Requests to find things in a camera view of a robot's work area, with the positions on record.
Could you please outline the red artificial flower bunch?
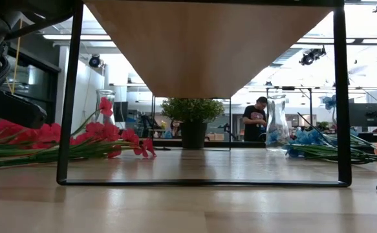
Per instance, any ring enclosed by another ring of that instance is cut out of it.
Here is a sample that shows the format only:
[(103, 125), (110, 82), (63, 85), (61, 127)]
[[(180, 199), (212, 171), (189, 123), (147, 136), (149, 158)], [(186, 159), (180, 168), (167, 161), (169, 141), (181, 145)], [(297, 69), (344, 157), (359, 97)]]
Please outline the red artificial flower bunch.
[[(0, 168), (56, 162), (58, 145), (47, 149), (22, 150), (1, 149)], [(121, 155), (123, 151), (132, 150), (135, 155), (145, 159), (156, 157), (153, 141), (140, 140), (133, 129), (120, 130), (114, 124), (101, 124), (87, 119), (76, 131), (70, 135), (67, 158), (74, 159), (112, 159)]]
[(43, 124), (39, 129), (30, 129), (7, 120), (0, 120), (0, 150), (47, 149), (58, 145), (61, 126), (57, 123)]

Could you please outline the wooden shelf black metal frame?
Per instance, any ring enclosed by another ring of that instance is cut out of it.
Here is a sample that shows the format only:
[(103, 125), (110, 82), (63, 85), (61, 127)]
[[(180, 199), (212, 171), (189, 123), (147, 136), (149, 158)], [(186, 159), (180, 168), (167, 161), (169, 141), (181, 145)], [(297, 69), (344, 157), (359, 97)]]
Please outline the wooden shelf black metal frame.
[(88, 8), (155, 96), (233, 96), (260, 70), (334, 14), (338, 179), (352, 182), (345, 0), (73, 0), (56, 180), (68, 179), (69, 140), (83, 10)]

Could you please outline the clear glass vase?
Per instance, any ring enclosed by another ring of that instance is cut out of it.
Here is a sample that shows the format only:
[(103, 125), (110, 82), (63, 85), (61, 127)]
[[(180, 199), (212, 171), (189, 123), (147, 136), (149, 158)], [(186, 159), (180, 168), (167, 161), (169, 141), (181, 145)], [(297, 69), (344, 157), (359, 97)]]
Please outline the clear glass vase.
[(286, 95), (272, 95), (267, 100), (266, 149), (269, 151), (286, 151), (286, 145), (290, 139), (285, 114)]
[(96, 91), (97, 102), (94, 122), (101, 124), (115, 124), (114, 119), (114, 98), (115, 92), (112, 90), (99, 89)]

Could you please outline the black framed glass partition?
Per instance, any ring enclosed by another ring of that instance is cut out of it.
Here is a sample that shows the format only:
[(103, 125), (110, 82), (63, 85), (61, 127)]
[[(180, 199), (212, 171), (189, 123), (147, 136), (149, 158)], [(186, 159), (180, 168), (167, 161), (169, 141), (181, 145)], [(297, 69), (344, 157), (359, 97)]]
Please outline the black framed glass partition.
[(45, 122), (55, 122), (56, 88), (61, 69), (15, 43), (9, 44), (6, 58), (10, 64), (10, 72), (1, 86), (2, 90), (13, 92), (42, 107), (47, 112)]

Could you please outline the long ceiling light fixture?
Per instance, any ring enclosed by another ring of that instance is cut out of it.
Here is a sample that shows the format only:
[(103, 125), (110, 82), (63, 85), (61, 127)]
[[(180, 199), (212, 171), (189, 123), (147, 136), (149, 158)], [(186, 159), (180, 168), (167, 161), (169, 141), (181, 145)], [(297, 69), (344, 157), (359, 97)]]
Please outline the long ceiling light fixture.
[[(377, 38), (348, 38), (346, 42), (350, 45), (377, 45)], [(333, 43), (333, 38), (301, 38), (296, 42), (296, 44), (307, 45), (332, 45)]]
[[(45, 39), (50, 40), (71, 40), (70, 34), (43, 34)], [(106, 34), (82, 34), (80, 36), (82, 41), (111, 41), (111, 37)]]

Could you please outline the black ceiling spotlight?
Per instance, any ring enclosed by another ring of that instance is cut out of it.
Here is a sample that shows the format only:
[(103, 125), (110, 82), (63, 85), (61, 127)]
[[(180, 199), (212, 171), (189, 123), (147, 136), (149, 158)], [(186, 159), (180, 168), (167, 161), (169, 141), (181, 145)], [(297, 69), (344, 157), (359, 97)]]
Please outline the black ceiling spotlight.
[(89, 59), (89, 65), (94, 68), (101, 67), (103, 65), (103, 61), (100, 59), (100, 55), (92, 54), (91, 58)]

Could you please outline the black upright monitor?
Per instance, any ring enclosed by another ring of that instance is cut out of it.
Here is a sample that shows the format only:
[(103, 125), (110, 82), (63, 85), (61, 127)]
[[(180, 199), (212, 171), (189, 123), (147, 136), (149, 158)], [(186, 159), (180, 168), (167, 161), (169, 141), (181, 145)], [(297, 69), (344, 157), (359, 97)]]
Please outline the black upright monitor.
[(128, 102), (115, 102), (113, 113), (115, 122), (125, 122), (127, 119)]

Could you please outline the green potted plant black pot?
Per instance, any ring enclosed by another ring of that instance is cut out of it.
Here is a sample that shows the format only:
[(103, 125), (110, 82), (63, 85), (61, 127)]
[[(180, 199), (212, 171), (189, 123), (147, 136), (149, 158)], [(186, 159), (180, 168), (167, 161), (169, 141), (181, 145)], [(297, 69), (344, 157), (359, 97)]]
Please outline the green potted plant black pot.
[(182, 147), (202, 149), (209, 122), (224, 113), (221, 101), (209, 98), (167, 98), (162, 102), (162, 115), (179, 123)]

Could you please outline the person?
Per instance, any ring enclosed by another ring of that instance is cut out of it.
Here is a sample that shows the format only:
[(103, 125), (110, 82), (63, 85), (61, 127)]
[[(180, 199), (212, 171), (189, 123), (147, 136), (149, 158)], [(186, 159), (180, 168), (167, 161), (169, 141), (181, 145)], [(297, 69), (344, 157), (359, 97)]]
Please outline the person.
[(261, 135), (261, 128), (266, 126), (266, 113), (264, 109), (267, 106), (267, 98), (259, 97), (254, 105), (245, 108), (242, 115), (244, 124), (244, 141), (258, 142)]

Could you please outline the dark wide monitor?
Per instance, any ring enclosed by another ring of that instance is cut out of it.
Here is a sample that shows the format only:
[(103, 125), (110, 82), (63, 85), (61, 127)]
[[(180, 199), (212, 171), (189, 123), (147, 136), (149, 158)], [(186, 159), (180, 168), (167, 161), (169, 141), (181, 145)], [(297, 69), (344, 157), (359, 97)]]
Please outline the dark wide monitor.
[(351, 126), (377, 126), (377, 104), (349, 104), (349, 122)]

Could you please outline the black table border rail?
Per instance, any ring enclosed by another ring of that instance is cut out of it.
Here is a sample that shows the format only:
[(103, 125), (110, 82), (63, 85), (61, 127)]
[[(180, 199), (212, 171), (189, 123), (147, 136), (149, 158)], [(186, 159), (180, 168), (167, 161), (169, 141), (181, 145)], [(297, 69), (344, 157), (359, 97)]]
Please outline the black table border rail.
[[(154, 147), (182, 147), (182, 141), (179, 139), (154, 139)], [(239, 142), (239, 141), (205, 141), (205, 148), (265, 148), (264, 142)]]

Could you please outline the black metal frame stand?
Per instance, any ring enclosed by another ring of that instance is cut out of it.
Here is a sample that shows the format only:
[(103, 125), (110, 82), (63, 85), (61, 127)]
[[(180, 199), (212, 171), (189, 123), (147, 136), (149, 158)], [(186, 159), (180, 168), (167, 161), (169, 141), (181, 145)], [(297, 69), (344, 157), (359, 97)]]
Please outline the black metal frame stand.
[(309, 123), (313, 123), (313, 107), (312, 107), (312, 88), (311, 87), (294, 87), (294, 86), (273, 86), (266, 88), (267, 98), (272, 95), (285, 94), (287, 91), (300, 91), (309, 103)]

